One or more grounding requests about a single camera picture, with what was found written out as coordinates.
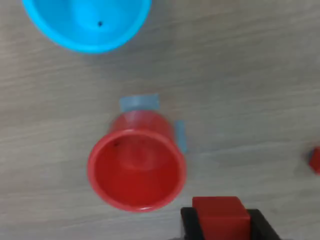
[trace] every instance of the plastic cup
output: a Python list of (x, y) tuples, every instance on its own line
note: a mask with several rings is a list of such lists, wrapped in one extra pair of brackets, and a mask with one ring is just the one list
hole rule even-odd
[(22, 0), (33, 23), (49, 39), (73, 51), (99, 54), (130, 40), (148, 16), (152, 0)]
[(151, 110), (121, 114), (93, 148), (88, 178), (95, 192), (125, 211), (148, 212), (170, 203), (186, 180), (186, 163), (172, 125)]

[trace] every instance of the blue cup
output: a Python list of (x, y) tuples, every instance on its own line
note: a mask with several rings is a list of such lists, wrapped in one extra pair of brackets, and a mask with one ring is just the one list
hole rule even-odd
[(152, 0), (22, 0), (49, 39), (73, 51), (101, 54), (129, 41), (146, 20)]

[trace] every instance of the red block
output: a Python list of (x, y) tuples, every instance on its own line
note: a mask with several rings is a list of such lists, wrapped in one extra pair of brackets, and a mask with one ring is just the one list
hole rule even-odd
[(250, 215), (235, 196), (194, 197), (205, 240), (250, 240)]
[(314, 149), (309, 165), (315, 173), (320, 174), (320, 147)]

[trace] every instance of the red cup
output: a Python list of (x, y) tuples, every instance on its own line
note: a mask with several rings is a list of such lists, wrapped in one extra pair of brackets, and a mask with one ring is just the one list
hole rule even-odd
[(95, 192), (110, 205), (131, 212), (167, 205), (186, 181), (174, 128), (151, 110), (121, 114), (93, 147), (87, 168)]

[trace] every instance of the table surface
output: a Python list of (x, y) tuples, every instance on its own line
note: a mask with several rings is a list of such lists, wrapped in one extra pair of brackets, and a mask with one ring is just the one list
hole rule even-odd
[[(238, 196), (284, 239), (320, 236), (319, 0), (154, 0), (128, 44), (82, 55), (0, 3), (0, 238), (167, 240), (192, 196)], [(187, 182), (151, 213), (105, 204), (86, 176), (120, 97), (159, 93), (186, 124)]]

